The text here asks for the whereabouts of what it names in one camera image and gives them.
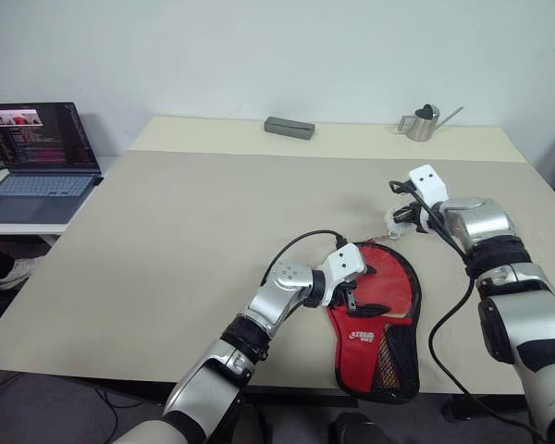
white wall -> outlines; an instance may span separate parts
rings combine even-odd
[[[149,117],[501,125],[555,179],[555,0],[0,0],[0,102],[70,100],[99,154]]]

gray block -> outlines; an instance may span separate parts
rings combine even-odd
[[[286,120],[285,118],[268,117],[265,121],[265,131],[308,141],[315,134],[315,124]]]

gray laptop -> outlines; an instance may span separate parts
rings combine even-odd
[[[0,105],[0,223],[66,224],[101,171],[72,103]]]

floor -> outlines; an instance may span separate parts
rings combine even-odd
[[[33,257],[47,251],[44,244],[34,241],[20,244],[2,239],[0,247],[15,257]],[[443,395],[423,394],[403,405],[361,402],[356,411],[381,426],[395,444],[532,442],[522,430],[493,419],[446,422],[440,408],[447,399]],[[116,404],[135,402],[117,395],[111,395],[110,400]],[[298,406],[259,406],[259,409],[273,429],[275,444],[327,443],[329,423],[342,412],[354,411]],[[117,410],[119,424],[114,438],[142,421],[158,417],[161,410],[161,406],[150,403]],[[524,414],[516,417],[526,420]],[[114,423],[111,410],[92,388],[54,376],[0,372],[0,444],[101,444],[107,442]],[[256,412],[247,408],[233,443],[261,442]]]

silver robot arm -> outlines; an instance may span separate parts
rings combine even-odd
[[[289,261],[271,269],[265,284],[174,387],[163,417],[137,425],[117,444],[200,444],[208,440],[231,410],[255,365],[267,357],[269,342],[301,304],[327,305],[333,290],[365,273],[357,246],[348,243],[316,270]]]
[[[413,170],[405,185],[423,198],[462,245],[467,274],[481,296],[478,311],[487,351],[497,361],[513,365],[537,429],[547,439],[554,438],[555,289],[540,265],[532,262],[510,217],[497,203],[448,199],[431,166]],[[431,230],[429,214],[421,205],[388,214],[393,237],[411,224]]]

